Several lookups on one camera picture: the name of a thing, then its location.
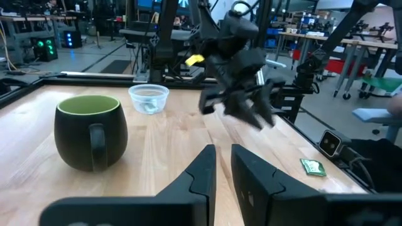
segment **gray floor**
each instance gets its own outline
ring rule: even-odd
[[[129,60],[129,50],[125,47],[125,41],[117,40],[113,42],[107,41],[107,37],[102,37],[99,49],[96,44],[89,41],[83,48],[79,49],[61,49],[58,50],[58,60],[48,63],[42,63],[35,68],[42,71],[73,71],[81,72],[86,69],[86,72],[101,72],[110,62],[114,60]],[[281,56],[279,61],[285,63],[288,68],[271,69],[269,76],[282,76],[289,81],[293,80],[295,71],[290,70],[291,60],[288,57]],[[384,137],[385,129],[380,129],[379,135],[373,135],[373,129],[379,129],[377,124],[365,124],[352,115],[352,110],[360,107],[366,108],[385,108],[389,99],[371,97],[367,100],[358,98],[357,90],[361,83],[356,81],[350,90],[352,98],[344,100],[342,98],[343,89],[339,92],[338,97],[333,98],[337,77],[329,78],[320,83],[319,94],[306,95],[302,107],[308,112],[301,112],[296,120],[298,126],[307,136],[314,141],[319,141],[324,130],[328,129],[325,124],[344,133],[350,138],[358,139],[380,139]],[[398,145],[402,144],[402,138],[398,138]]]

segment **blue bin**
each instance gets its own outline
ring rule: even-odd
[[[275,47],[275,46],[276,46],[276,40],[275,39],[266,40],[265,47]]]

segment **red box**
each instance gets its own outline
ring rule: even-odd
[[[341,74],[344,65],[345,65],[344,60],[329,60],[327,66],[325,67],[325,69],[327,71],[329,71],[329,72],[335,72],[335,73]],[[352,71],[353,66],[354,66],[354,62],[352,62],[350,64],[350,67],[349,67],[349,69],[347,71],[348,76],[350,75],[350,72]],[[364,64],[360,65],[359,70],[357,71],[357,76],[358,77],[363,76],[363,71],[364,71],[365,67],[366,66]]]

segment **mug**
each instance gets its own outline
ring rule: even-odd
[[[120,101],[105,95],[81,95],[59,103],[55,141],[69,166],[82,171],[106,170],[127,146],[127,124]]]

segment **wooden table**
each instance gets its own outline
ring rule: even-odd
[[[53,118],[59,102],[78,94],[117,97],[126,115],[127,150],[103,173],[72,169],[59,157]],[[201,116],[200,91],[171,90],[164,112],[133,109],[128,89],[44,86],[0,110],[0,222],[33,225],[41,211],[66,196],[152,196],[173,181],[207,144],[217,148],[215,225],[243,225],[231,172],[231,145],[239,143],[316,189],[365,193],[285,121],[261,132],[228,116],[222,107]],[[307,176],[300,158],[320,161],[327,177]]]

